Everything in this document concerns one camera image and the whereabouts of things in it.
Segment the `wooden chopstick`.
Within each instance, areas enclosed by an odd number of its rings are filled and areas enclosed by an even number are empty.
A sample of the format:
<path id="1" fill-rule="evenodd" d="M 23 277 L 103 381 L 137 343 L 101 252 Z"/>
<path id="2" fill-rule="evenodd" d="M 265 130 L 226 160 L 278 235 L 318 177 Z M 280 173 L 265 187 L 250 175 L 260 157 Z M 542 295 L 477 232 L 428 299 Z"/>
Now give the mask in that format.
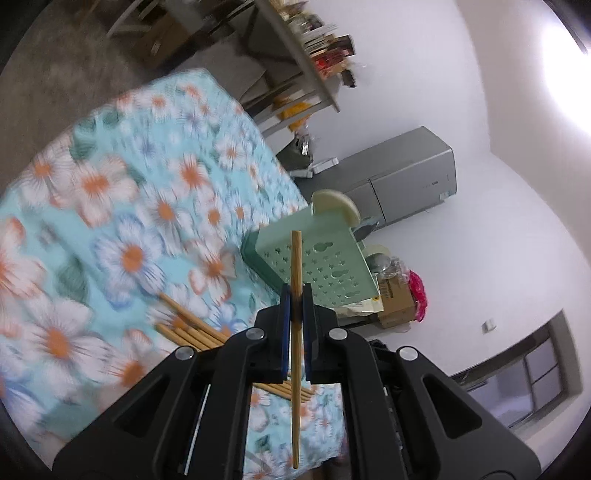
<path id="1" fill-rule="evenodd" d="M 303 240 L 301 231 L 291 232 L 291 443 L 293 443 L 293 468 L 300 467 L 301 433 L 301 295 L 303 295 Z"/>
<path id="2" fill-rule="evenodd" d="M 198 352 L 204 352 L 217 347 L 221 347 L 224 343 L 218 342 L 216 339 L 207 335 L 201 330 L 192 327 L 168 327 L 163 323 L 157 323 L 154 329 L 163 335 L 166 339 L 172 341 L 178 346 L 190 344 L 197 348 Z M 273 393 L 283 399 L 291 398 L 291 383 L 284 381 L 283 384 L 254 384 L 256 388 L 263 389 L 266 392 Z"/>
<path id="3" fill-rule="evenodd" d="M 221 347 L 228 339 L 228 336 L 223 336 L 219 332 L 213 335 L 211 329 L 204 330 L 197 325 L 192 325 L 179 315 L 174 316 L 169 325 L 165 325 L 163 322 L 157 323 L 155 330 L 176 345 L 190 345 L 197 349 L 198 352 Z M 256 388 L 273 393 L 283 399 L 290 399 L 290 379 L 283 381 L 281 384 L 256 383 L 254 385 Z"/>
<path id="4" fill-rule="evenodd" d="M 177 314 L 179 314 L 181 318 L 188 321 L 192 326 L 196 327 L 198 330 L 205 332 L 207 335 L 216 339 L 218 342 L 224 343 L 226 340 L 228 340 L 228 335 L 215 330 L 213 327 L 211 327 L 211 325 L 208 325 L 206 322 L 204 322 L 204 320 L 201 320 L 200 318 L 195 316 L 192 312 L 190 312 L 182 305 L 174 301 L 168 295 L 164 293 L 159 293 L 158 298 L 160 301 L 164 302 L 168 307 L 174 310 Z"/>

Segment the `cream ceramic soup spoon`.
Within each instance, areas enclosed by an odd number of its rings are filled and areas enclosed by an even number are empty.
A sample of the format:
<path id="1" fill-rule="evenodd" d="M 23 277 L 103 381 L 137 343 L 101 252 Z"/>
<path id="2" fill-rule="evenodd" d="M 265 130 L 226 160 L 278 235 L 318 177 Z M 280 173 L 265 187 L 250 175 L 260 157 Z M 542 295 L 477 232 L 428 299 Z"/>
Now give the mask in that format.
<path id="1" fill-rule="evenodd" d="M 351 228 L 361 223 L 360 212 L 356 204 L 342 192 L 329 189 L 315 191 L 311 195 L 311 206 L 315 215 L 331 211 L 341 212 L 346 224 Z"/>

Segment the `green perforated utensil basket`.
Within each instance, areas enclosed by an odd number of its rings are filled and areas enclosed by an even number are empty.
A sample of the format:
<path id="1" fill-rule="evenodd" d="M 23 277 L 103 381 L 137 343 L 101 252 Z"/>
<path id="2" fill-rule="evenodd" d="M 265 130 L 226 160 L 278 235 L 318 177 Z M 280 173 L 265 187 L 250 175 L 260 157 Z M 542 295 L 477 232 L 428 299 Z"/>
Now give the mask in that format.
<path id="1" fill-rule="evenodd" d="M 242 259 L 274 292 L 290 283 L 291 233 L 303 239 L 303 278 L 315 304 L 338 308 L 378 295 L 376 276 L 341 212 L 317 214 L 314 207 L 245 235 Z"/>

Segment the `pink plastic bag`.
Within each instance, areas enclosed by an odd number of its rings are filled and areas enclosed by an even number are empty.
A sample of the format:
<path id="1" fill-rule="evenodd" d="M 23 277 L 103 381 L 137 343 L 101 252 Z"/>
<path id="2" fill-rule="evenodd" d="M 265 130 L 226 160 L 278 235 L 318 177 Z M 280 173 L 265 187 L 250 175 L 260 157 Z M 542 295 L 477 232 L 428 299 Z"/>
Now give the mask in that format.
<path id="1" fill-rule="evenodd" d="M 422 322 L 427 313 L 428 298 L 423 280 L 412 270 L 409 271 L 408 287 L 415 302 L 415 320 Z"/>

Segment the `floral light-blue tablecloth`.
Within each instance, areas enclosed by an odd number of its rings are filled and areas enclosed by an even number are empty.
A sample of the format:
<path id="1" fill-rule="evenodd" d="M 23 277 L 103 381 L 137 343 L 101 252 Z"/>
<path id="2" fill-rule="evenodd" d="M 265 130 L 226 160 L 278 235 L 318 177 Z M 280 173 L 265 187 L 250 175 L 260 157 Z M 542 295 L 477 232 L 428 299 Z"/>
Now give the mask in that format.
<path id="1" fill-rule="evenodd" d="M 173 349 L 189 310 L 219 333 L 276 293 L 242 239 L 307 207 L 204 69 L 128 91 L 39 152 L 1 200 L 1 475 L 57 453 Z"/>

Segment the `grey refrigerator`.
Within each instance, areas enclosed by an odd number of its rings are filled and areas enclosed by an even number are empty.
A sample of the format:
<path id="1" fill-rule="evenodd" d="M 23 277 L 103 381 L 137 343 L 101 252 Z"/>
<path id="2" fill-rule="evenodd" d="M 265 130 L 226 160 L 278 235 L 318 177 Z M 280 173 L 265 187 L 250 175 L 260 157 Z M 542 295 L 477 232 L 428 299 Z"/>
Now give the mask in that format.
<path id="1" fill-rule="evenodd" d="M 422 126 L 295 183 L 308 201 L 318 190 L 342 192 L 362 217 L 378 217 L 384 227 L 457 193 L 455 155 L 451 146 Z"/>

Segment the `yellow plastic bag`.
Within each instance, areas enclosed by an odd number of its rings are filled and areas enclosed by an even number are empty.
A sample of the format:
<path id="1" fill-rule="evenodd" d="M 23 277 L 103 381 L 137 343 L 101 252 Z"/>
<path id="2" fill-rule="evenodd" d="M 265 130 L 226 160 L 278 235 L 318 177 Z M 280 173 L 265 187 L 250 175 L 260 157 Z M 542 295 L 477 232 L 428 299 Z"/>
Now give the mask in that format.
<path id="1" fill-rule="evenodd" d="M 290 98 L 287 97 L 277 98 L 273 101 L 273 108 L 276 110 L 280 109 L 280 107 L 287 105 L 289 101 Z M 293 118 L 294 116 L 297 116 L 297 114 L 300 114 L 304 110 L 308 110 L 309 107 L 311 107 L 311 103 L 308 103 L 307 101 L 298 102 L 297 104 L 294 104 L 294 106 L 288 107 L 286 110 L 283 110 L 283 112 L 277 114 L 276 117 L 280 120 L 287 120 Z M 301 118 L 300 120 L 290 123 L 290 125 L 287 126 L 288 130 L 290 130 L 290 132 L 293 133 L 297 132 L 297 130 L 300 130 L 301 127 L 304 126 L 305 122 L 308 121 L 308 118 L 310 118 L 310 116 L 307 115 Z"/>

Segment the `white long table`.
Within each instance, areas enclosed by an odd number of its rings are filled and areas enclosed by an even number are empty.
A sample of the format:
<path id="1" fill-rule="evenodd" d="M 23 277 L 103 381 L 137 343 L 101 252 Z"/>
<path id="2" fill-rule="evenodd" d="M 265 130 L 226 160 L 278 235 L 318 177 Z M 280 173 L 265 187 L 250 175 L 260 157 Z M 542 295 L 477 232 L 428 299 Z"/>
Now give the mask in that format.
<path id="1" fill-rule="evenodd" d="M 277 13 L 271 1 L 149 1 L 143 10 L 139 10 L 140 5 L 139 1 L 131 1 L 107 30 L 106 36 L 111 38 L 115 35 L 134 33 L 143 36 L 153 25 L 145 24 L 143 19 L 156 7 L 176 18 L 190 33 L 186 43 L 194 39 L 199 32 L 211 37 L 219 29 L 230 27 L 233 19 L 245 12 L 249 13 L 245 28 L 238 32 L 238 44 L 242 51 L 257 61 L 290 67 L 294 74 L 276 82 L 269 72 L 264 73 L 263 79 L 270 85 L 270 90 L 246 102 L 245 111 L 257 125 L 263 125 L 298 102 L 314 102 L 308 110 L 297 116 L 277 121 L 264 129 L 264 137 L 270 137 L 286 129 L 290 123 L 304 116 L 314 115 L 325 108 L 339 111 L 335 94 L 329 86 L 329 79 L 324 80 L 318 74 L 315 64 L 304 52 L 297 37 Z M 273 101 L 280 97 L 290 98 L 290 101 L 276 110 L 273 108 Z"/>

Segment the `clutter pile on table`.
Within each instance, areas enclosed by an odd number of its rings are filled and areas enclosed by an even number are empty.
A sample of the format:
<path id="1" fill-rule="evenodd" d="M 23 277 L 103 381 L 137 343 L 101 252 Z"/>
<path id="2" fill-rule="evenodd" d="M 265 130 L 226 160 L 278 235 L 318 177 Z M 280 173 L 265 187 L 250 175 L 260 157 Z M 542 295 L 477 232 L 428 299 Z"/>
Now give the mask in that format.
<path id="1" fill-rule="evenodd" d="M 272 1 L 271 4 L 297 37 L 322 79 L 339 77 L 346 87 L 356 88 L 349 62 L 356 51 L 349 35 L 335 35 L 337 26 L 308 11 L 307 1 Z"/>

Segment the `brown cardboard box under table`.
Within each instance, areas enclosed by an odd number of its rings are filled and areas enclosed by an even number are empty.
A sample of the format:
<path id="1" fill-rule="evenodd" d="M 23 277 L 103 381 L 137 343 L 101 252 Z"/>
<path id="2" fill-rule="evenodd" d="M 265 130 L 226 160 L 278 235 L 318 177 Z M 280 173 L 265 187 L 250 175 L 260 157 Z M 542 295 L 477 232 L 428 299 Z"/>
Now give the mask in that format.
<path id="1" fill-rule="evenodd" d="M 134 56 L 147 68 L 156 68 L 190 37 L 176 18 L 165 14 L 134 45 Z"/>

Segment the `cardboard box by wall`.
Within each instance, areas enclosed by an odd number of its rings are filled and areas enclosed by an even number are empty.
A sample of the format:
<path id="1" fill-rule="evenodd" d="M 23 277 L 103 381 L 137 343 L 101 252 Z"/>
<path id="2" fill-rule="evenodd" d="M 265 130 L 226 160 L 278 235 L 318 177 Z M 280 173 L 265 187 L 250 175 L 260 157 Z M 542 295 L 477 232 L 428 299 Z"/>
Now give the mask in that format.
<path id="1" fill-rule="evenodd" d="M 378 313 L 378 319 L 383 328 L 394 328 L 415 320 L 415 300 L 407 283 L 393 277 L 381 280 L 379 289 L 384 309 Z"/>

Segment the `white wall switch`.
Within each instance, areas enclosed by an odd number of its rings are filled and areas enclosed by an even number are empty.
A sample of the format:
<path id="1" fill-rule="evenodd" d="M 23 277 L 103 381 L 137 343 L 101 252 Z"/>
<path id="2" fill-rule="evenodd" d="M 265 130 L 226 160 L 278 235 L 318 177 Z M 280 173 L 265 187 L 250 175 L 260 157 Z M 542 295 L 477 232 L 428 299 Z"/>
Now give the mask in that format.
<path id="1" fill-rule="evenodd" d="M 483 323 L 482 328 L 485 333 L 489 333 L 496 329 L 496 324 L 493 319 L 489 319 Z"/>

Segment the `dark window frame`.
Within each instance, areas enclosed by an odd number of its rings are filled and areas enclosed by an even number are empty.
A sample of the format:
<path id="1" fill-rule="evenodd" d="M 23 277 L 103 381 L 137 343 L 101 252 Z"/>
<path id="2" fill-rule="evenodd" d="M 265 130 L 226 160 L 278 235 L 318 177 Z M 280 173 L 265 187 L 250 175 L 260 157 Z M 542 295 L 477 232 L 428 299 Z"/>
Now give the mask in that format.
<path id="1" fill-rule="evenodd" d="M 563 311 L 515 345 L 453 379 L 512 430 L 541 420 L 582 392 L 578 356 Z"/>

